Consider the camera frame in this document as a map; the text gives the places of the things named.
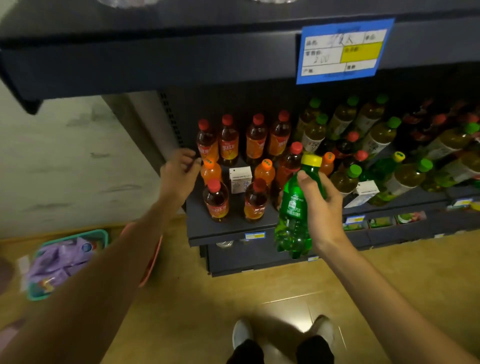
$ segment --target green plastic bottle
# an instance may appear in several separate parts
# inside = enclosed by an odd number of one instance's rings
[[[346,103],[340,104],[328,124],[327,137],[331,140],[338,140],[346,128],[357,116],[358,96],[350,96]]]
[[[433,163],[428,159],[421,159],[418,163],[404,164],[390,174],[380,186],[380,192],[372,197],[368,203],[375,206],[384,206],[394,198],[410,191],[421,184],[426,172],[431,170]]]
[[[301,142],[303,137],[303,132],[305,127],[310,124],[312,121],[315,121],[318,115],[320,115],[320,99],[313,97],[308,104],[308,107],[305,111],[300,114],[299,122],[297,123],[297,128],[293,134],[293,140],[295,142]]]
[[[321,164],[322,157],[315,154],[305,154],[301,159],[300,169],[317,182],[320,193],[326,198],[318,175]],[[288,251],[293,259],[308,254],[312,248],[312,239],[307,224],[307,202],[297,181],[296,173],[283,189],[278,225],[275,228],[275,242],[277,251]]]
[[[361,167],[352,164],[347,170],[338,170],[330,177],[333,186],[339,190],[343,197],[353,192],[359,183]]]
[[[428,173],[421,187],[428,192],[440,192],[478,175],[480,175],[480,153],[467,152],[440,170]]]
[[[368,159],[372,159],[387,145],[389,145],[396,136],[396,129],[402,121],[397,117],[388,119],[387,122],[381,122],[370,129],[365,138],[359,143],[359,148],[368,153]]]
[[[351,131],[358,132],[360,138],[363,138],[370,128],[384,115],[387,101],[387,95],[379,94],[375,101],[370,101],[363,105],[357,118],[352,123],[353,128]]]
[[[404,159],[405,154],[396,151],[390,158],[382,158],[376,161],[360,175],[360,182],[375,181],[378,186]]]
[[[429,160],[437,160],[465,148],[472,140],[472,134],[480,125],[469,123],[463,127],[445,130],[433,142],[419,150],[419,155]]]
[[[307,153],[315,153],[322,141],[325,139],[326,128],[328,121],[327,114],[320,114],[317,116],[315,122],[311,122],[305,127],[301,144]]]

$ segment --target white sneaker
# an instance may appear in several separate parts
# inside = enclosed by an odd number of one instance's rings
[[[250,322],[248,322],[246,318],[241,318],[236,322],[235,327],[233,328],[233,350],[235,350],[237,346],[243,344],[247,339],[253,340],[253,330],[250,326]]]
[[[327,316],[318,316],[308,333],[312,336],[320,335],[324,338],[330,347],[330,351],[333,352],[334,329],[332,321]]]

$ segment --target teal plastic basket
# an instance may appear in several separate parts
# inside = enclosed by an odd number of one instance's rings
[[[49,242],[43,243],[40,249],[47,245],[63,242],[65,240],[76,239],[76,238],[84,238],[86,240],[101,241],[103,243],[103,249],[105,249],[108,245],[108,233],[103,229],[96,229],[92,231],[82,232],[80,234],[66,236],[60,239],[50,240]],[[35,258],[38,258],[40,255],[41,255],[40,251],[37,251],[35,253]],[[28,283],[27,297],[29,300],[40,301],[47,298],[50,295],[51,295],[50,292],[45,293],[44,290],[41,289],[37,283],[30,283],[30,282]]]

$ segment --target floor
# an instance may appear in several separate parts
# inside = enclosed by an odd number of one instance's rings
[[[0,255],[14,262],[46,240],[0,242]],[[480,357],[479,241],[480,230],[362,254],[429,320]],[[0,296],[0,327],[46,302],[28,302],[19,288],[16,272]],[[323,261],[211,278],[198,249],[188,246],[179,218],[103,363],[224,363],[232,352],[231,330],[242,316],[252,321],[267,364],[291,363],[302,332],[320,314],[336,327],[336,363],[389,362]]]

